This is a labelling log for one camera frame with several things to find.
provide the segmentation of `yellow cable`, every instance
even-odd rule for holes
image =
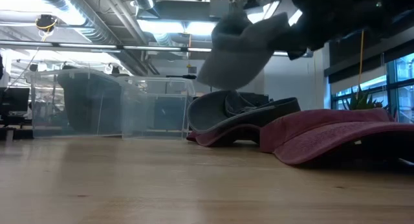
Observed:
[[[190,35],[190,39],[188,40],[188,47],[190,48],[191,47],[191,34],[189,34],[189,35]],[[191,52],[188,51],[188,65],[187,65],[187,68],[190,68],[191,67],[191,64],[190,64],[190,56],[191,56]]]
[[[357,92],[356,92],[356,98],[358,98],[358,94],[360,92],[359,87],[361,85],[361,74],[362,74],[362,60],[364,58],[364,33],[365,31],[362,31],[361,34],[361,57],[360,57],[360,74],[358,76],[358,88],[357,88]]]
[[[317,88],[317,82],[316,82],[316,53],[313,55],[313,69],[314,69],[314,78],[315,78],[315,103],[316,106],[318,106],[318,92],[316,92]]]
[[[47,26],[47,27],[39,27],[38,26],[38,20],[39,19],[36,19],[36,21],[34,22],[35,24],[36,24],[36,26],[37,26],[37,28],[38,29],[48,29],[48,28],[50,28],[50,27],[53,27],[57,22],[58,22],[58,19],[55,19],[54,20],[54,23],[52,23],[52,24],[50,24],[49,26]]]

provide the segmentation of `glass window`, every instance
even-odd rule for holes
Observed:
[[[377,93],[373,93],[371,94],[373,97],[373,101],[375,102],[382,102],[382,107],[385,107],[388,105],[388,94],[387,91],[381,91],[381,92],[377,92]],[[338,100],[336,103],[336,108],[337,110],[347,110],[348,106],[346,104],[345,100]]]
[[[413,62],[414,53],[395,60],[398,82],[414,78]]]
[[[387,85],[387,76],[383,75],[378,78],[374,78],[368,82],[364,82],[361,84],[361,89],[365,91],[366,89],[371,89],[375,87],[381,87],[383,85]],[[358,90],[358,86],[352,87],[353,91],[356,92]],[[351,94],[351,88],[345,89],[343,91],[340,91],[336,94],[336,96],[342,96],[342,95],[348,95]]]
[[[348,106],[347,106],[347,102],[345,101],[345,100],[338,100],[337,101],[337,103],[336,103],[336,108],[337,108],[337,110],[347,110],[348,109]]]
[[[412,85],[398,89],[398,121],[414,123],[414,88]]]

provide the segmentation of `fluorescent light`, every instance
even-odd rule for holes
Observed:
[[[211,22],[191,22],[187,29],[186,33],[194,35],[210,35],[216,23]]]
[[[276,11],[276,8],[279,6],[279,4],[280,4],[279,1],[275,1],[273,3],[266,4],[263,7],[263,12],[248,14],[247,18],[252,23],[257,23],[258,21],[268,19],[268,18],[273,16],[273,14]]]
[[[178,21],[137,21],[144,32],[150,32],[153,34],[184,32],[184,27],[182,26],[181,22]]]
[[[45,3],[42,0],[31,0],[31,2],[27,3],[19,2],[17,6],[26,9],[24,11],[27,12],[32,12],[33,9],[35,9],[34,6],[36,6],[36,8],[38,6],[44,6],[42,8],[46,8],[45,10],[48,10],[47,12],[53,12],[68,25],[82,25],[86,22],[86,18],[76,9],[72,2],[69,0],[63,0],[63,2],[67,5],[67,8],[65,8],[64,11],[49,4],[45,6]]]
[[[212,49],[188,48],[189,52],[211,52]]]
[[[51,13],[56,8],[40,0],[0,0],[0,10]]]
[[[18,46],[38,46],[38,47],[51,47],[51,46],[53,46],[51,43],[44,43],[44,42],[7,41],[7,40],[0,40],[0,44],[2,44],[2,45],[18,45]]]
[[[181,51],[179,47],[152,47],[152,46],[124,46],[124,49],[131,50],[158,50],[158,51]]]
[[[287,52],[274,52],[273,56],[288,56]]]
[[[91,52],[121,53],[121,50],[112,50],[112,49],[91,49]]]
[[[104,52],[59,52],[62,56],[66,58],[70,58],[77,62],[85,62],[85,63],[116,63],[121,64],[120,61],[108,53]]]
[[[292,26],[293,24],[295,24],[299,20],[300,16],[302,16],[302,11],[297,10],[293,14],[293,16],[290,17],[290,19],[289,19],[289,25]]]
[[[11,86],[9,86],[9,88],[31,88],[31,86],[30,85],[28,85],[28,86],[11,85]],[[62,91],[63,90],[63,88],[59,88],[59,87],[55,87],[55,88],[53,88],[53,87],[35,87],[35,88],[36,89],[47,89],[47,90],[53,90],[53,89],[55,89],[57,91]]]
[[[116,45],[88,45],[81,43],[60,43],[61,47],[71,47],[80,49],[116,49]]]
[[[263,7],[263,12],[265,13],[265,19],[268,19],[273,16],[276,8],[279,6],[280,2],[275,1],[273,3],[269,3]]]
[[[263,20],[263,13],[255,13],[255,14],[248,14],[247,18],[252,22],[252,23],[257,23],[258,21]]]

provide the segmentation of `wooden table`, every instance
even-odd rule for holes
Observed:
[[[21,140],[0,148],[0,223],[414,223],[414,177],[301,170],[255,146]]]

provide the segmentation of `transparent bin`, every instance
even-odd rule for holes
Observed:
[[[133,105],[123,106],[123,139],[186,138],[186,111],[195,97],[191,80],[136,76],[122,79],[140,91]]]
[[[122,105],[136,87],[92,69],[28,73],[33,136],[111,136],[122,133]]]

